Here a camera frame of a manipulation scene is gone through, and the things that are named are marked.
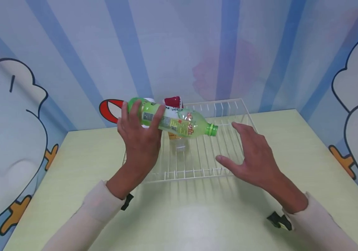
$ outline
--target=green plastic bottle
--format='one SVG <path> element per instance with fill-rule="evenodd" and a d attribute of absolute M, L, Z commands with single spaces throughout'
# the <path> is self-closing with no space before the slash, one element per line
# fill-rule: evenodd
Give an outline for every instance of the green plastic bottle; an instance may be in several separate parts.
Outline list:
<path fill-rule="evenodd" d="M 132 98 L 128 102 L 128 111 L 131 110 L 133 104 L 138 99 L 142 101 L 142 105 L 140 105 L 139 108 L 141 123 L 149 126 L 160 105 L 147 101 L 144 98 Z M 218 126 L 208 123 L 197 111 L 179 109 L 171 106 L 165 107 L 165 112 L 158 128 L 188 138 L 194 138 L 204 134 L 215 136 L 218 131 Z"/>

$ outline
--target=hand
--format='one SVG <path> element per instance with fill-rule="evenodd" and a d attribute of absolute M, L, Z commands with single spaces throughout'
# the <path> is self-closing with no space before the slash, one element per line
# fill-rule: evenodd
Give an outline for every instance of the hand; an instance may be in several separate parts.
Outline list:
<path fill-rule="evenodd" d="M 279 170 L 274 155 L 263 135 L 253 127 L 233 122 L 242 140 L 244 161 L 238 165 L 224 156 L 216 160 L 236 177 L 270 193 L 290 214 L 303 211 L 309 202 L 306 196 Z"/>
<path fill-rule="evenodd" d="M 253 127 L 233 122 L 242 140 L 244 161 L 238 165 L 224 156 L 216 156 L 216 160 L 229 169 L 236 177 L 264 190 L 269 189 L 276 180 L 282 179 L 274 155 L 263 135 L 257 134 Z"/>
<path fill-rule="evenodd" d="M 161 148 L 162 131 L 158 125 L 165 111 L 161 105 L 156 111 L 149 128 L 140 124 L 138 111 L 141 101 L 137 100 L 128 114 L 126 102 L 122 105 L 122 117 L 118 119 L 118 133 L 126 146 L 126 162 L 107 182 L 110 192 L 123 200 L 136 188 L 154 167 Z"/>

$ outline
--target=orange cartoon foot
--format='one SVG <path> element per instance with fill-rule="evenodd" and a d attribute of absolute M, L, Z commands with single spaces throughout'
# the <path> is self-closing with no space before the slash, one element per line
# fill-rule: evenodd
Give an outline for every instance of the orange cartoon foot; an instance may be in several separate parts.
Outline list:
<path fill-rule="evenodd" d="M 5 235 L 11 227 L 17 225 L 24 211 L 31 201 L 31 195 L 27 195 L 22 202 L 17 200 L 9 207 L 10 216 L 3 222 L 0 228 L 0 235 Z"/>
<path fill-rule="evenodd" d="M 45 156 L 44 158 L 47 159 L 48 163 L 45 166 L 45 171 L 48 171 L 49 167 L 51 166 L 53 159 L 56 156 L 56 153 L 58 151 L 59 145 L 55 144 L 54 147 L 52 148 L 52 151 L 50 152 L 48 149 L 45 150 Z"/>
<path fill-rule="evenodd" d="M 354 160 L 353 157 L 348 154 L 345 157 L 343 157 L 341 155 L 341 153 L 338 151 L 338 149 L 333 146 L 330 145 L 329 147 L 330 152 L 332 153 L 332 155 L 337 159 L 337 161 L 341 164 L 341 166 L 343 167 L 343 169 L 345 169 L 345 171 L 349 174 L 349 176 L 352 179 L 356 179 L 356 175 L 354 174 L 354 172 L 350 169 L 350 167 L 353 165 Z"/>

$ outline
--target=plastic bottle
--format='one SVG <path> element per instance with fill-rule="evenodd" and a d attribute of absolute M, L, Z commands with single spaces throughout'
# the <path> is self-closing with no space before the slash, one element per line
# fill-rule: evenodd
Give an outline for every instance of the plastic bottle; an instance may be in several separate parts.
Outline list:
<path fill-rule="evenodd" d="M 138 99 L 142 101 L 142 105 L 139 108 L 141 123 L 149 126 L 160 105 L 149 102 L 144 98 L 132 98 L 128 102 L 129 111 Z M 204 134 L 208 136 L 215 136 L 218 131 L 218 126 L 208 123 L 197 111 L 173 108 L 171 106 L 165 107 L 165 112 L 158 128 L 181 137 L 192 138 Z"/>
<path fill-rule="evenodd" d="M 166 106 L 171 106 L 174 108 L 183 108 L 183 102 L 182 102 L 181 97 L 179 97 L 179 96 L 165 98 L 164 104 Z M 180 137 L 180 136 L 173 134 L 171 132 L 168 132 L 168 136 L 169 136 L 169 141 L 174 143 L 174 145 L 176 147 L 176 151 L 183 152 L 186 150 L 188 138 Z"/>

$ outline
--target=black wrist strap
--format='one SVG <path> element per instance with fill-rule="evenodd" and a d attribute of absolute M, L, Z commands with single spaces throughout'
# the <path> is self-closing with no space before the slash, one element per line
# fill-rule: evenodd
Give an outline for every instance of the black wrist strap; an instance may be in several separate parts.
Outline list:
<path fill-rule="evenodd" d="M 131 194 L 128 194 L 126 196 L 125 204 L 123 204 L 123 206 L 120 208 L 122 211 L 126 210 L 126 208 L 129 206 L 129 203 L 132 200 L 132 198 L 134 198 L 134 196 Z"/>

